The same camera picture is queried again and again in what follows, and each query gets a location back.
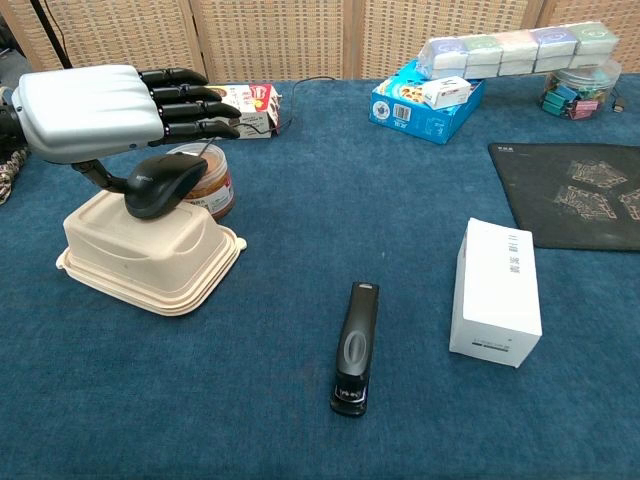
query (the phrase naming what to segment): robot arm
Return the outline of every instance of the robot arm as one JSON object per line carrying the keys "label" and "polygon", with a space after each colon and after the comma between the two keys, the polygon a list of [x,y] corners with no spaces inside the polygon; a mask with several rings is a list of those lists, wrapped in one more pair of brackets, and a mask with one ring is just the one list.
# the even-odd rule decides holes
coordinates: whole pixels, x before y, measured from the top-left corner
{"label": "robot arm", "polygon": [[26,74],[0,129],[21,135],[43,159],[61,164],[148,145],[237,138],[228,121],[215,118],[234,119],[240,112],[206,84],[186,69],[138,72],[129,65]]}
{"label": "robot arm", "polygon": [[240,112],[221,103],[207,83],[191,70],[138,72],[129,65],[26,74],[11,102],[0,104],[0,136],[22,141],[44,160],[70,164],[100,188],[124,194],[132,215],[155,218],[193,188],[206,161],[161,155],[143,161],[129,178],[119,178],[97,159],[203,137],[238,138],[230,123],[237,123]]}

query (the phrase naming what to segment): table surface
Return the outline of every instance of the table surface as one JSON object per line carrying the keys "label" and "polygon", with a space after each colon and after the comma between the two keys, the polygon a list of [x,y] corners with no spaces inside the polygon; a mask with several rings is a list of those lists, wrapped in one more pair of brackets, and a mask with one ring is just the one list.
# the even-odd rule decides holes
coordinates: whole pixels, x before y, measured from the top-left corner
{"label": "table surface", "polygon": [[[237,193],[221,223],[248,248],[184,317],[56,270],[62,222],[96,189],[29,159],[0,207],[0,478],[638,475],[640,255],[536,249],[544,333],[520,369],[448,340],[469,217],[515,226],[487,145],[638,145],[640,76],[618,85],[627,111],[584,122],[536,106],[541,77],[492,79],[445,146],[370,123],[376,84],[300,85],[280,137],[219,143]],[[128,174],[168,148],[105,163]],[[357,280],[381,296],[351,419],[329,395]]]}

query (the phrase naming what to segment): tissue pack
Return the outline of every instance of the tissue pack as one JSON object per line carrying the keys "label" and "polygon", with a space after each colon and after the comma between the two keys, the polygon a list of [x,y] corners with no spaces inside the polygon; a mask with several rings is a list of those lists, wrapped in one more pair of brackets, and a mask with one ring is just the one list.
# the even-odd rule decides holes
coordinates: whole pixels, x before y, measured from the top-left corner
{"label": "tissue pack", "polygon": [[460,39],[467,48],[467,68],[471,65],[497,65],[500,63],[502,47],[495,37],[470,35]]}
{"label": "tissue pack", "polygon": [[577,23],[568,28],[578,39],[577,55],[611,55],[618,44],[618,37],[602,22]]}
{"label": "tissue pack", "polygon": [[494,37],[502,47],[502,62],[533,62],[538,53],[538,43],[528,30],[496,33]]}
{"label": "tissue pack", "polygon": [[538,59],[571,56],[578,43],[573,33],[564,27],[538,28],[531,34],[539,45]]}

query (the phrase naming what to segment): computer mouse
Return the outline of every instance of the computer mouse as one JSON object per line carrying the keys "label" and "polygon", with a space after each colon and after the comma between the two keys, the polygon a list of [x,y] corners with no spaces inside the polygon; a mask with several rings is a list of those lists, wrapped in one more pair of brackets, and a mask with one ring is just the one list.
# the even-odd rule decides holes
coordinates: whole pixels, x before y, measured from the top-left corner
{"label": "computer mouse", "polygon": [[127,211],[137,218],[157,218],[171,211],[196,186],[207,161],[183,153],[150,157],[136,166],[127,179]]}

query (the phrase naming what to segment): cable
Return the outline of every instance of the cable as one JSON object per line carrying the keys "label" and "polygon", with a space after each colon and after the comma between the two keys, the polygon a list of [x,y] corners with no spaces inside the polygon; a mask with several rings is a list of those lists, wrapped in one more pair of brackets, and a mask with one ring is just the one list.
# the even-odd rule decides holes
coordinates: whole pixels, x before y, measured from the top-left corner
{"label": "cable", "polygon": [[616,113],[624,112],[624,109],[627,108],[627,102],[622,97],[622,95],[620,95],[617,87],[613,87],[612,97],[613,104],[611,105],[611,108],[613,109],[613,111]]}
{"label": "cable", "polygon": [[[317,75],[315,77],[303,78],[302,80],[298,80],[296,83],[294,83],[293,87],[291,87],[291,113],[290,113],[289,118],[287,119],[287,121],[283,122],[282,125],[276,126],[276,127],[271,127],[271,128],[269,128],[269,129],[267,129],[267,130],[265,130],[263,132],[258,130],[254,125],[251,125],[250,123],[237,123],[237,124],[232,125],[232,126],[233,127],[239,127],[239,126],[249,127],[251,129],[253,129],[258,135],[264,135],[265,133],[273,132],[274,130],[277,130],[277,129],[280,129],[282,131],[284,128],[288,128],[293,123],[293,112],[294,112],[295,100],[296,100],[296,87],[298,85],[300,85],[301,83],[309,82],[311,80],[335,80],[335,78],[334,77],[330,77],[328,75]],[[215,137],[211,137],[207,141],[207,143],[205,144],[203,149],[198,154],[199,157],[202,157],[204,152],[207,151],[207,148],[209,148],[209,145],[211,145],[214,140],[215,140]]]}
{"label": "cable", "polygon": [[43,0],[43,1],[44,1],[44,6],[47,9],[47,12],[49,12],[49,16],[51,17],[51,20],[53,20],[53,23],[55,24],[56,28],[60,32],[60,37],[62,38],[62,49],[64,50],[64,54],[67,56],[67,58],[69,58],[69,52],[67,52],[67,42],[64,39],[64,32],[60,28],[60,25],[58,25],[56,17],[54,17],[53,13],[51,13],[51,9],[49,8],[49,3],[47,2],[47,0]]}

